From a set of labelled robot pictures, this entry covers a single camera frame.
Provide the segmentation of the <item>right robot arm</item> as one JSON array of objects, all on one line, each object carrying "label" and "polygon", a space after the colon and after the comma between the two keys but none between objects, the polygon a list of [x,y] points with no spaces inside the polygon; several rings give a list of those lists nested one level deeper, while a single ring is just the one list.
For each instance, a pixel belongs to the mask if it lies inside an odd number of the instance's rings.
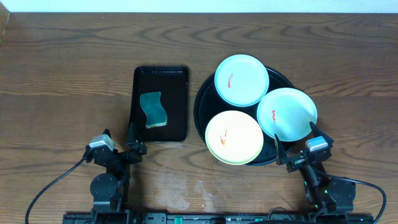
[{"label": "right robot arm", "polygon": [[353,210],[356,184],[327,177],[323,162],[331,157],[333,139],[310,122],[313,138],[305,142],[299,155],[288,157],[277,135],[274,136],[276,164],[286,165],[287,172],[298,170],[304,181],[305,198],[324,215],[341,214]]}]

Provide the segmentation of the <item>light green plate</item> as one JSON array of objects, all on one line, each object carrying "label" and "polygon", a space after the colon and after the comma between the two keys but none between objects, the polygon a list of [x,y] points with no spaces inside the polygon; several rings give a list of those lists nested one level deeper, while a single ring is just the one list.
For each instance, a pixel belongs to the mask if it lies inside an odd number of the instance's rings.
[{"label": "light green plate", "polygon": [[265,134],[280,141],[294,142],[311,132],[316,123],[317,107],[304,92],[295,88],[278,88],[267,93],[257,107],[257,122]]}]

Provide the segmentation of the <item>yellow plate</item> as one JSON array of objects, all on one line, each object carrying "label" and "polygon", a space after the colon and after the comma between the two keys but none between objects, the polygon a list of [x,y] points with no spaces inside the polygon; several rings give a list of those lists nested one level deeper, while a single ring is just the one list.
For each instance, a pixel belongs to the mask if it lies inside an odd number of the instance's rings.
[{"label": "yellow plate", "polygon": [[262,151],[264,136],[257,121],[241,111],[224,111],[214,116],[205,130],[205,143],[219,161],[243,165]]}]

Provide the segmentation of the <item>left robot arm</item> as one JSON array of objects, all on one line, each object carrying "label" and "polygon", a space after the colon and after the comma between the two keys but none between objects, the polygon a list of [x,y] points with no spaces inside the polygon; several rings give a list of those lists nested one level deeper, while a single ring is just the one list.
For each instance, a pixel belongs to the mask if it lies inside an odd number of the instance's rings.
[{"label": "left robot arm", "polygon": [[130,150],[119,152],[108,129],[95,136],[86,146],[83,155],[85,161],[106,168],[106,172],[95,177],[90,185],[93,209],[98,213],[121,212],[127,209],[130,165],[142,162],[143,155],[147,153],[146,145],[134,123],[129,125],[126,146]]}]

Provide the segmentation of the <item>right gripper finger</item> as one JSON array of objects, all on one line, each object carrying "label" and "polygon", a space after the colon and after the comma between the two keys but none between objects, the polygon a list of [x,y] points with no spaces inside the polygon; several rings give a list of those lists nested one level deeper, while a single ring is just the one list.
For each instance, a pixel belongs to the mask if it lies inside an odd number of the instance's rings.
[{"label": "right gripper finger", "polygon": [[334,140],[325,134],[314,122],[309,122],[314,137],[323,137],[327,143],[334,143]]},{"label": "right gripper finger", "polygon": [[284,149],[282,142],[280,141],[280,139],[276,134],[274,134],[274,140],[275,140],[275,148],[277,153],[276,164],[284,165],[289,161],[286,151]]}]

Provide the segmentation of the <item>green yellow sponge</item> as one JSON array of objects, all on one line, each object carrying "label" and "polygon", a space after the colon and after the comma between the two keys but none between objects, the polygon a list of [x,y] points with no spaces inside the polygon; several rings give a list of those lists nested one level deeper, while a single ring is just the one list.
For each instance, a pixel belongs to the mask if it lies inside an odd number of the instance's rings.
[{"label": "green yellow sponge", "polygon": [[167,124],[167,112],[161,104],[161,92],[148,92],[140,95],[140,106],[146,115],[146,128],[165,126]]}]

